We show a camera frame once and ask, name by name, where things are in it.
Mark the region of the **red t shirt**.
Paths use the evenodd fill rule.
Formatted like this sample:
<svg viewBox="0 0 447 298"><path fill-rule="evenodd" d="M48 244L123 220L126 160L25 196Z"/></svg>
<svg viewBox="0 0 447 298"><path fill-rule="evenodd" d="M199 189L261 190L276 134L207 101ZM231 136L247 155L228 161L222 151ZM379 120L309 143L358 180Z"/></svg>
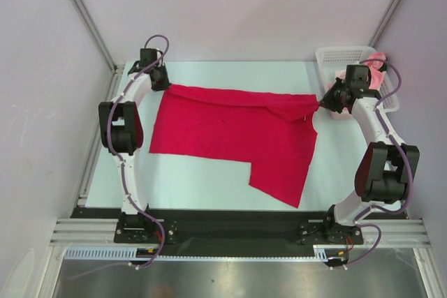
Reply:
<svg viewBox="0 0 447 298"><path fill-rule="evenodd" d="M298 207L316 146L314 94L173 84L161 99L151 154L250 163L249 185Z"/></svg>

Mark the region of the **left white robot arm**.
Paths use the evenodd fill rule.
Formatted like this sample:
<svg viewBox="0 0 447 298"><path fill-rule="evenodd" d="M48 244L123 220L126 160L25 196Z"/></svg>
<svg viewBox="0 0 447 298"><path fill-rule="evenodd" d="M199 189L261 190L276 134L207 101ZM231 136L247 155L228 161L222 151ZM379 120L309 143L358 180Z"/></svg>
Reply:
<svg viewBox="0 0 447 298"><path fill-rule="evenodd" d="M165 91L170 87L164 51L144 47L140 59L128 72L122 92L98 106L101 142L114 158L122 185L122 207L119 223L138 241L150 240L157 226L149 214L146 192L137 173L144 132L138 111L150 91Z"/></svg>

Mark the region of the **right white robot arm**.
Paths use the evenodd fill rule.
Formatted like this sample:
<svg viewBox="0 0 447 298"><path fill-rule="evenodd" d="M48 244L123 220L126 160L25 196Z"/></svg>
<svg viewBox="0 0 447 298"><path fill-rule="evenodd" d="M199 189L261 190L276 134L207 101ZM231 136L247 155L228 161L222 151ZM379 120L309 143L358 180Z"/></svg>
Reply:
<svg viewBox="0 0 447 298"><path fill-rule="evenodd" d="M371 81L372 72L365 61L348 65L345 77L337 78L318 103L331 112L348 110L367 143L353 192L332 205L324 219L322 235L330 243L353 234L373 211L401 214L413 196L419 149L397 134L383 107L386 97L370 89Z"/></svg>

